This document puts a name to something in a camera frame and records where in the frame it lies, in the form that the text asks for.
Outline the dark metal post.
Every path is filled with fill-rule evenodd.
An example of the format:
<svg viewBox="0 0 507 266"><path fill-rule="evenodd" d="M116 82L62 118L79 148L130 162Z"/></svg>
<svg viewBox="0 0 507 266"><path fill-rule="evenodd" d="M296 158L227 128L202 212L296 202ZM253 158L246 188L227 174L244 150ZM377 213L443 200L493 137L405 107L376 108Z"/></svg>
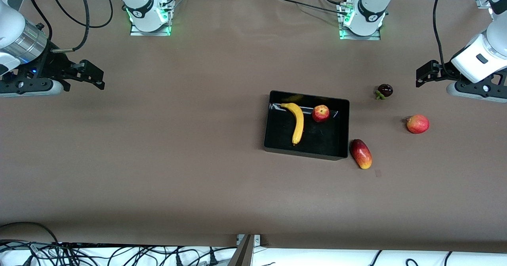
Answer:
<svg viewBox="0 0 507 266"><path fill-rule="evenodd" d="M255 243L255 235L243 235L227 266L252 266Z"/></svg>

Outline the red yellow mango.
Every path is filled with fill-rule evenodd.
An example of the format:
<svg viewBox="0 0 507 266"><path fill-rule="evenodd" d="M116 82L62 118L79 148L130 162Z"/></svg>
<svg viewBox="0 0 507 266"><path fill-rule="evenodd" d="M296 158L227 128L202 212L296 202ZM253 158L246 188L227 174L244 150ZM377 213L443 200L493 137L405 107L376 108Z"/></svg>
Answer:
<svg viewBox="0 0 507 266"><path fill-rule="evenodd" d="M362 140L354 139L350 143L350 154L361 169L367 170L371 167L373 157L369 148Z"/></svg>

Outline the dark purple mangosteen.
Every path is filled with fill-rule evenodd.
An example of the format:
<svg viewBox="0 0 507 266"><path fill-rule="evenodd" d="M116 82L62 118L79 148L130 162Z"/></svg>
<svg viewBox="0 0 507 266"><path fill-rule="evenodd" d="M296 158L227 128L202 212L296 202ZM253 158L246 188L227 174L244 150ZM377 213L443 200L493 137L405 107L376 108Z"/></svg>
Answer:
<svg viewBox="0 0 507 266"><path fill-rule="evenodd" d="M389 84L381 84L375 91L375 98L377 100L385 100L393 94L393 87Z"/></svg>

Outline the black rectangular plastic box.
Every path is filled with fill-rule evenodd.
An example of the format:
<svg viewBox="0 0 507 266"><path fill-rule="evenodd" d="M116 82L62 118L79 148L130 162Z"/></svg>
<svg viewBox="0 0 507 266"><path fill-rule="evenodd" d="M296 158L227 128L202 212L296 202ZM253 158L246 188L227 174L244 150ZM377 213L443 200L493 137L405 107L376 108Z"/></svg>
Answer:
<svg viewBox="0 0 507 266"><path fill-rule="evenodd" d="M304 124L301 141L292 142L296 116L282 104L293 103L300 107ZM325 105L330 116L324 122L316 122L313 110ZM270 91L265 128L264 150L276 154L321 158L337 161L348 157L350 102L302 93Z"/></svg>

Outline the yellow banana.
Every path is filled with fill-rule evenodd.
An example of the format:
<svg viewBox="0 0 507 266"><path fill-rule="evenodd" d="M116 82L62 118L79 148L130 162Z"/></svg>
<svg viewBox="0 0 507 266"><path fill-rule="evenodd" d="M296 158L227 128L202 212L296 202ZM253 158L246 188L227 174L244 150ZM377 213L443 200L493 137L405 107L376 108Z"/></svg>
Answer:
<svg viewBox="0 0 507 266"><path fill-rule="evenodd" d="M298 145L302 139L304 129L304 115L302 109L295 103L282 103L280 107L290 111L295 117L295 127L292 136L293 145Z"/></svg>

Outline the aluminium table edge bracket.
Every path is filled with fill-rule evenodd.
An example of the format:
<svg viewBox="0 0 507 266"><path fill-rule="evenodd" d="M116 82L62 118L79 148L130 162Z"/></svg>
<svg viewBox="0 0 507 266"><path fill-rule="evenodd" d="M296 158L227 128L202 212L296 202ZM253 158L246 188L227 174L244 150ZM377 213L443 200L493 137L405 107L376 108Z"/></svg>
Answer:
<svg viewBox="0 0 507 266"><path fill-rule="evenodd" d="M239 246L243 240L243 238L245 238L245 234L239 234L236 236L236 245ZM261 236L260 235L253 235L253 238L254 238L254 243L253 243L253 246L254 247L259 247L261 246Z"/></svg>

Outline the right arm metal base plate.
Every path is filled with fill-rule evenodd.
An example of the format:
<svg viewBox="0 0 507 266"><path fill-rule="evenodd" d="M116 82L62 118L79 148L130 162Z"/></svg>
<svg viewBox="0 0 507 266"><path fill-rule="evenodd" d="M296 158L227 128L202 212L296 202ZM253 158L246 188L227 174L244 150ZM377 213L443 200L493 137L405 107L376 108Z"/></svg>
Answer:
<svg viewBox="0 0 507 266"><path fill-rule="evenodd" d="M127 8L132 23L132 36L170 36L172 33L174 1L157 0L143 15L139 10Z"/></svg>

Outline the red apple on right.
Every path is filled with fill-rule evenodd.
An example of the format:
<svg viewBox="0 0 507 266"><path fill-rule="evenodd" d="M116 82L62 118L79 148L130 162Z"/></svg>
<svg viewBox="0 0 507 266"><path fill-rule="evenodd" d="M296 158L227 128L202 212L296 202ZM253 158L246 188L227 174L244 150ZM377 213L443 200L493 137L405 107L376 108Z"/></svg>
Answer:
<svg viewBox="0 0 507 266"><path fill-rule="evenodd" d="M406 120L406 127L412 134L422 134L430 128L430 121L426 116L416 114Z"/></svg>

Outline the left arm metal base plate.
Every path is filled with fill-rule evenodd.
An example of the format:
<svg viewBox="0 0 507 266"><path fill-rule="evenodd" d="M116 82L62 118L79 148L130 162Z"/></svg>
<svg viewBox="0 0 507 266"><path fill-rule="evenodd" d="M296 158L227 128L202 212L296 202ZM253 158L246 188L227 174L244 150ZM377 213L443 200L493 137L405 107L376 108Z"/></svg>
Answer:
<svg viewBox="0 0 507 266"><path fill-rule="evenodd" d="M348 26L346 26L347 23L353 19L355 16L355 12L352 9L351 5L345 5L345 3L341 3L340 5L336 6L338 12L345 12L346 15L337 15L337 21L339 24L339 34L340 39L342 40L369 40L369 41L377 41L381 39L381 25L382 22L377 26L375 32L373 34L370 34L368 36L362 36L358 35L355 32L353 32Z"/></svg>

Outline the red yellow apple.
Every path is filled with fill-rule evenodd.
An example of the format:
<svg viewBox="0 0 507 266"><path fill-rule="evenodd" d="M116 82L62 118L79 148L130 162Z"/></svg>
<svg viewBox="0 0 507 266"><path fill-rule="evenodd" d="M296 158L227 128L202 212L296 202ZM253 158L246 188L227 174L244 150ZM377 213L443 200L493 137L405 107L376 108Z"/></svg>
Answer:
<svg viewBox="0 0 507 266"><path fill-rule="evenodd" d="M326 105L318 105L313 108L312 118L315 122L325 122L330 117L330 110Z"/></svg>

